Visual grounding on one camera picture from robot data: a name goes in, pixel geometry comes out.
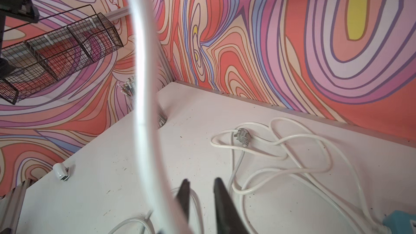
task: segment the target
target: metal wire basket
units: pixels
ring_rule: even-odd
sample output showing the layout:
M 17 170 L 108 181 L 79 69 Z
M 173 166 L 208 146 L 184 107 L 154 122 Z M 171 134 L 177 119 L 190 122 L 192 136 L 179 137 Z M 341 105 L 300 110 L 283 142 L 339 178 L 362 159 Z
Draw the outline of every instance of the metal wire basket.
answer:
M 102 13 L 8 46 L 0 63 L 0 70 L 8 70 L 0 74 L 0 97 L 14 105 L 121 47 Z

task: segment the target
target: black basket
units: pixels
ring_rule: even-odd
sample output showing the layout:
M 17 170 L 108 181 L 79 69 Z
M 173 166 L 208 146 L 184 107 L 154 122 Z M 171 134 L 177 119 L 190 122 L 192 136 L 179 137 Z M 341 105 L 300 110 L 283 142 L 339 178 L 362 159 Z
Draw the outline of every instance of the black basket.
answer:
M 0 97 L 14 105 L 121 47 L 102 13 L 8 46 L 0 62 Z

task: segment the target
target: tangled cable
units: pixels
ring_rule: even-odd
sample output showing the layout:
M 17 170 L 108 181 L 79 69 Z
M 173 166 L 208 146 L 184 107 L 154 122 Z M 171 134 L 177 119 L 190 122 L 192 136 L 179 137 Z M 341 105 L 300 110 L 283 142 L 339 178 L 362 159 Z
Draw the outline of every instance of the tangled cable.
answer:
M 300 128 L 302 128 L 306 133 L 294 134 L 294 135 L 290 135 L 290 136 L 287 136 L 287 137 L 284 137 L 284 138 L 280 138 L 280 136 L 272 128 L 272 123 L 274 121 L 277 121 L 277 120 L 283 120 L 283 121 L 291 122 L 291 123 L 299 126 Z M 233 144 L 233 141 L 234 141 L 233 135 L 235 133 L 238 133 L 238 129 L 243 128 L 243 126 L 247 126 L 247 125 L 258 126 L 258 127 L 264 128 L 264 129 L 268 130 L 269 132 L 271 132 L 273 138 L 275 139 L 274 141 L 268 141 L 268 140 L 266 140 L 264 138 L 261 138 L 258 135 L 255 135 L 253 133 L 250 133 L 250 135 L 254 140 L 260 141 L 262 143 L 265 143 L 265 144 L 268 144 L 268 145 L 273 145 L 273 146 L 276 146 L 276 147 L 280 146 L 284 150 L 285 154 L 283 156 L 277 156 L 277 155 L 273 155 L 273 154 L 269 154 L 269 153 L 265 153 L 265 152 L 255 151 L 255 150 L 250 149 L 250 148 L 234 145 Z M 229 145 L 223 145 L 223 144 L 214 142 L 214 140 L 218 136 L 223 135 L 223 134 L 227 134 L 227 133 L 230 133 L 230 135 L 231 135 Z M 322 151 L 322 153 L 325 157 L 325 161 L 326 161 L 325 166 L 318 167 L 318 168 L 305 168 L 296 159 L 296 157 L 292 154 L 292 152 L 290 152 L 290 150 L 285 145 L 286 141 L 288 141 L 290 139 L 294 139 L 294 138 L 312 138 L 312 139 L 314 139 L 315 142 L 320 147 L 320 150 Z M 368 209 L 368 206 L 367 206 L 367 201 L 365 199 L 363 189 L 361 187 L 361 184 L 360 184 L 360 181 L 359 181 L 359 178 L 358 178 L 358 174 L 357 174 L 354 166 L 351 164 L 351 162 L 346 158 L 346 156 L 341 152 L 341 150 L 339 148 L 337 148 L 331 141 L 329 141 L 328 139 L 323 138 L 321 136 L 315 135 L 311 130 L 309 130 L 307 127 L 305 127 L 304 125 L 300 124 L 297 121 L 294 121 L 294 120 L 286 118 L 286 117 L 276 117 L 276 118 L 273 118 L 270 121 L 268 126 L 266 126 L 264 124 L 261 124 L 261 123 L 257 123 L 257 122 L 241 123 L 241 124 L 237 125 L 237 127 L 235 129 L 221 131 L 220 133 L 213 136 L 211 138 L 211 145 L 214 146 L 214 147 L 217 147 L 217 148 L 229 148 L 229 149 L 231 149 L 231 172 L 232 173 L 231 173 L 230 181 L 228 182 L 228 185 L 227 185 L 227 190 L 230 193 L 230 195 L 231 195 L 231 189 L 236 194 L 240 195 L 239 205 L 240 205 L 242 220 L 243 220 L 244 224 L 246 225 L 250 234 L 256 234 L 257 232 L 254 230 L 254 228 L 251 226 L 251 224 L 249 223 L 249 221 L 247 219 L 247 215 L 246 215 L 245 210 L 244 210 L 244 196 L 247 195 L 247 194 L 251 194 L 254 191 L 258 190 L 259 188 L 261 188 L 263 185 L 268 183 L 273 178 L 278 177 L 278 176 L 282 176 L 282 175 L 287 175 L 287 174 L 289 176 L 293 177 L 294 179 L 300 181 L 302 184 L 308 186 L 311 190 L 316 192 L 318 195 L 320 195 L 320 197 L 322 197 L 325 201 L 327 201 L 330 205 L 332 205 L 339 213 L 341 213 L 345 217 L 345 219 L 347 220 L 349 225 L 353 228 L 353 230 L 357 234 L 366 233 L 366 230 L 368 230 L 368 229 L 371 230 L 373 233 L 391 234 L 391 230 L 388 227 L 383 226 L 383 225 L 377 223 L 376 221 L 374 221 L 372 219 L 372 217 L 370 215 L 370 212 L 369 212 L 369 209 Z M 325 186 L 321 185 L 311 175 L 311 173 L 324 173 L 324 172 L 327 172 L 331 169 L 332 160 L 331 160 L 330 153 L 329 153 L 327 147 L 335 150 L 341 156 L 341 158 L 346 162 L 346 164 L 348 165 L 348 168 L 350 169 L 350 171 L 351 171 L 351 173 L 354 177 L 354 180 L 356 182 L 356 185 L 358 187 L 359 201 L 360 201 L 361 208 L 362 208 L 364 216 L 362 216 L 360 214 L 357 214 L 354 210 L 352 210 L 343 201 L 341 201 L 335 195 L 333 195 Z M 236 164 L 235 167 L 234 167 L 234 150 L 242 151 L 242 153 L 240 155 L 240 158 L 238 159 L 237 164 Z M 250 153 L 250 154 L 254 154 L 254 155 L 258 155 L 258 156 L 262 156 L 262 157 L 269 158 L 269 159 L 274 159 L 274 160 L 285 160 L 288 157 L 290 157 L 291 160 L 297 166 L 297 168 L 290 168 L 290 169 L 263 168 L 263 169 L 257 170 L 255 173 L 253 173 L 252 175 L 250 175 L 247 178 L 247 180 L 242 185 L 241 189 L 238 189 L 236 187 L 235 178 L 236 178 L 237 170 L 241 165 L 241 162 L 242 162 L 242 159 L 244 158 L 245 153 Z M 259 174 L 263 174 L 265 172 L 273 172 L 273 174 L 266 177 L 264 180 L 262 180 L 257 185 L 255 185 L 253 187 L 250 187 L 250 188 L 247 187 L 248 184 L 250 183 L 250 181 L 252 180 L 252 178 L 256 177 Z
M 171 193 L 176 194 L 178 191 L 179 191 L 179 187 L 172 189 Z M 189 194 L 190 194 L 190 197 L 192 198 L 191 201 L 196 212 L 196 222 L 198 225 L 198 233 L 204 234 L 204 228 L 203 228 L 203 223 L 202 223 L 202 213 L 201 213 L 201 208 L 198 205 L 198 198 L 196 196 L 195 191 L 192 189 L 190 189 Z M 150 216 L 152 216 L 152 214 L 153 214 L 153 210 L 149 210 L 144 218 L 130 218 L 130 219 L 124 220 L 120 222 L 117 226 L 115 226 L 108 234 L 114 234 L 114 232 L 116 232 L 122 226 L 130 222 L 139 222 L 142 224 L 139 234 L 143 234 L 145 230 L 147 231 L 148 234 L 155 234 L 153 227 L 151 227 L 152 225 L 149 226 L 149 222 L 151 222 Z

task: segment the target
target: colorful wall mural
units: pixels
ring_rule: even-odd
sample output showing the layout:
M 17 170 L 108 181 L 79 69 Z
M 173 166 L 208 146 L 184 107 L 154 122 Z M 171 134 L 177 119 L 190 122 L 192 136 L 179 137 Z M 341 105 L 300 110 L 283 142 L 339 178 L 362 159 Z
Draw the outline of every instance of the colorful wall mural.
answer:
M 180 81 L 416 140 L 415 0 L 158 0 Z
M 42 16 L 91 3 L 33 0 Z M 153 0 L 177 80 L 416 140 L 415 0 Z M 8 33 L 13 44 L 91 14 L 80 9 Z M 8 19 L 9 27 L 20 21 Z M 0 195 L 39 178 L 131 110 L 117 84 L 133 73 L 125 47 L 12 106 L 0 100 Z M 159 87 L 169 82 L 159 66 Z
M 125 0 L 33 0 L 41 16 L 86 4 L 106 13 Z M 93 14 L 81 8 L 5 33 L 3 46 L 38 36 Z M 8 18 L 6 25 L 23 22 Z M 124 47 L 55 85 L 18 102 L 0 99 L 0 195 L 27 177 L 39 179 L 132 110 L 117 84 L 133 75 L 134 36 L 129 17 L 114 21 Z M 158 65 L 158 89 L 169 82 Z

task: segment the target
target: white desk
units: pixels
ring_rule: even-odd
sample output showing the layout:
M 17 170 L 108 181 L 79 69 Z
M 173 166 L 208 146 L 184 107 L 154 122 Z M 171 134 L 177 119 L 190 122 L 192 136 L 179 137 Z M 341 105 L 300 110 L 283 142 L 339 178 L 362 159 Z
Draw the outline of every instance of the white desk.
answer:
M 159 130 L 161 146 L 172 187 L 188 178 L 201 202 L 205 233 L 216 233 L 213 183 L 230 176 L 230 151 L 214 148 L 210 137 L 245 121 L 268 123 L 277 116 L 293 118 L 316 134 L 332 140 L 359 171 L 372 214 L 381 221 L 393 210 L 416 213 L 416 149 L 369 137 L 269 108 L 170 83 L 159 92 L 168 122 Z M 299 132 L 281 124 L 282 135 Z M 290 145 L 306 166 L 323 161 L 310 140 Z M 107 234 L 124 219 L 144 216 L 149 210 L 141 193 L 133 160 L 132 114 L 68 158 L 75 167 L 67 182 L 48 173 L 26 194 L 18 234 Z M 317 179 L 348 202 L 358 205 L 356 186 L 346 165 L 331 152 L 333 169 Z M 239 183 L 261 167 L 264 158 L 246 154 Z M 267 161 L 265 165 L 273 166 Z M 289 161 L 279 166 L 293 167 Z M 247 215 L 260 234 L 352 233 L 346 221 L 315 193 L 290 177 L 275 179 L 246 198 Z M 151 218 L 157 229 L 156 219 Z M 195 227 L 195 214 L 190 212 Z M 117 233 L 137 233 L 138 225 Z

